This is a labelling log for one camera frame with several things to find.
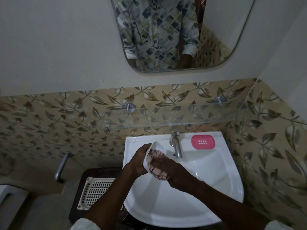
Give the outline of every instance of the sink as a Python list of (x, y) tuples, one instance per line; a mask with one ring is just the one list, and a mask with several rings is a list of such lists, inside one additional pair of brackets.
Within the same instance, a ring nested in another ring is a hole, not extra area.
[[(194, 135), (211, 135), (216, 142), (215, 148), (194, 149), (191, 144)], [(220, 131), (181, 133), (178, 137), (183, 156), (181, 159), (173, 156), (174, 148), (169, 144), (170, 137), (170, 134), (127, 137), (123, 166), (131, 160), (139, 147), (158, 141), (166, 149), (168, 158), (182, 164), (199, 180), (243, 202), (242, 181)], [(159, 227), (192, 228), (221, 221), (198, 199), (171, 188), (167, 181), (158, 180), (151, 174), (136, 179), (124, 205), (134, 218)]]

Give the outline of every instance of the white wall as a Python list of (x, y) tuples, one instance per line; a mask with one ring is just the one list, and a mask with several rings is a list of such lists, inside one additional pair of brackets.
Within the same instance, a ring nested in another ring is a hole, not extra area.
[(256, 0), (240, 42), (213, 69), (145, 74), (127, 63), (111, 0), (0, 0), (1, 95), (257, 77), (304, 0)]
[(207, 0), (203, 24), (230, 49), (236, 46), (254, 0)]
[(307, 120), (307, 1), (260, 79)]

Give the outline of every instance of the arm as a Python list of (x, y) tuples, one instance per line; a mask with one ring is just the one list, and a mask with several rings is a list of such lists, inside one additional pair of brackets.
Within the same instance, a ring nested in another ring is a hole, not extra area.
[(184, 40), (182, 55), (175, 69), (188, 69), (192, 67), (193, 58), (197, 53), (198, 24), (194, 0), (182, 0), (181, 32)]
[(171, 187), (189, 193), (205, 204), (231, 229), (264, 230), (270, 220), (192, 176), (181, 164), (168, 158), (151, 164), (165, 171)]
[(131, 161), (125, 165), (119, 177), (105, 194), (87, 211), (85, 218), (94, 222), (101, 229), (113, 229), (118, 213), (134, 181), (147, 171), (143, 161), (151, 143), (140, 147)]
[(133, 42), (132, 21), (128, 6), (126, 0), (120, 0), (115, 3), (115, 11), (126, 57), (129, 64), (136, 69), (136, 46)]

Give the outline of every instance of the person's left arm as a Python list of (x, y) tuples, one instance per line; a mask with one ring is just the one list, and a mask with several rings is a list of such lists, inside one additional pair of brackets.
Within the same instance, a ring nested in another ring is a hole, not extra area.
[(94, 222), (100, 229), (113, 229), (120, 208), (124, 203), (134, 181), (147, 171), (143, 161), (151, 143), (144, 144), (134, 154), (131, 161), (125, 165), (105, 194), (87, 211), (84, 218)]
[(198, 24), (194, 0), (182, 0), (181, 32), (184, 40), (183, 52), (175, 69), (189, 69), (197, 53)]

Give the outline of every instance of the shirt sleeve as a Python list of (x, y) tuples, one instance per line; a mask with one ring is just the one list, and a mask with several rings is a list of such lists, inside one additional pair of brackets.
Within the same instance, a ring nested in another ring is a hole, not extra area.
[(94, 222), (88, 219), (79, 219), (70, 230), (101, 230)]
[(182, 37), (185, 41), (182, 54), (189, 54), (193, 58), (197, 53), (198, 24), (194, 0), (182, 0)]
[(293, 228), (278, 222), (277, 220), (271, 221), (267, 224), (265, 230), (293, 230)]
[(128, 10), (129, 4), (127, 0), (114, 0), (115, 14), (120, 30), (124, 50), (128, 59), (137, 59), (136, 46), (132, 41), (133, 30), (130, 13)]

